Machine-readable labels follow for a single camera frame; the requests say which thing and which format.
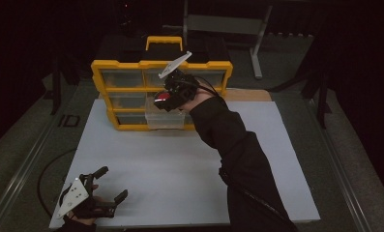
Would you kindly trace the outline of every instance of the white table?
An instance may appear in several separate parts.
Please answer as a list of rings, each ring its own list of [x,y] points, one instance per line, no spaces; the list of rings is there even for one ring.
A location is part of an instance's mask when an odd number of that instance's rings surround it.
[[[269,159],[282,202],[293,221],[320,219],[309,186],[272,101],[231,101],[246,127],[255,131]],[[228,224],[226,186],[218,174],[220,156],[195,131],[118,131],[107,120],[103,100],[95,100],[63,189],[79,174],[102,166],[96,183],[107,201],[129,191],[115,218],[104,227],[167,227]],[[53,218],[50,228],[63,224]]]

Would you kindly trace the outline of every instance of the cable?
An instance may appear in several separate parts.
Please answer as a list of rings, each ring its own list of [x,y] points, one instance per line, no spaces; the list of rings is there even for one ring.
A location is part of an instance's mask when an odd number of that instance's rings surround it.
[[[71,153],[71,152],[75,152],[77,150],[77,148],[73,148],[69,151],[66,151],[64,153],[62,153],[61,155],[57,156],[56,158],[54,158],[53,160],[51,160],[45,167],[44,167],[44,170],[42,170],[41,174],[39,175],[39,178],[38,178],[38,183],[37,183],[37,194],[38,194],[38,199],[42,205],[42,207],[44,208],[44,210],[46,211],[47,215],[49,216],[49,218],[52,218],[52,214],[50,213],[50,210],[47,208],[47,206],[45,205],[44,203],[44,200],[42,198],[42,195],[41,195],[41,180],[42,180],[42,177],[44,175],[44,173],[46,172],[46,170],[55,162],[57,161],[58,159],[64,157],[65,155],[67,155],[68,153]]]

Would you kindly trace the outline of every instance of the dark background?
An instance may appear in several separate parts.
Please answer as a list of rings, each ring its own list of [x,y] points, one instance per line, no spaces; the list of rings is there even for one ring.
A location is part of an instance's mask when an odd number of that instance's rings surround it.
[[[189,11],[200,14],[264,12],[257,1],[190,2]],[[183,2],[177,0],[0,1],[0,138],[45,93],[41,80],[51,74],[55,55],[68,83],[77,84],[91,78],[104,35],[159,35],[163,25],[181,26],[182,16]],[[323,23],[326,17],[332,20]],[[299,74],[329,71],[329,86],[384,184],[384,0],[351,7],[280,4],[267,32],[315,36]]]

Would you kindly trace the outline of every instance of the yellow handle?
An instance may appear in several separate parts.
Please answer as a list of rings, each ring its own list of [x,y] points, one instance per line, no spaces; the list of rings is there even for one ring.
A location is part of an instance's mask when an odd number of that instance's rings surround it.
[[[150,36],[147,37],[146,50],[149,49],[149,44],[179,44],[180,50],[183,51],[183,43],[181,37],[160,37],[160,36]]]

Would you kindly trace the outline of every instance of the black sleeve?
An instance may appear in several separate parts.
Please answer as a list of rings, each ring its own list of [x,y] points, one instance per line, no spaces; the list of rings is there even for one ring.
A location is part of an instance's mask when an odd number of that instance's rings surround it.
[[[65,219],[65,223],[55,232],[95,232],[96,224],[85,225],[72,219]]]
[[[296,231],[257,137],[246,131],[240,115],[217,97],[202,102],[190,114],[201,139],[222,157],[233,231]]]

